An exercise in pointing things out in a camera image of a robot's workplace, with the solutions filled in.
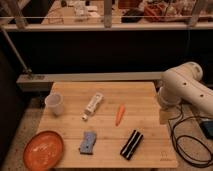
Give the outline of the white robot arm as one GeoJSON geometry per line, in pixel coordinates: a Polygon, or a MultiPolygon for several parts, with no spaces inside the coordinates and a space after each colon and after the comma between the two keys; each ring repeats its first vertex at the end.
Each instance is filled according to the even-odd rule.
{"type": "Polygon", "coordinates": [[[186,62],[162,73],[162,86],[157,93],[159,105],[166,109],[182,99],[213,116],[213,90],[200,83],[203,70],[196,62],[186,62]]]}

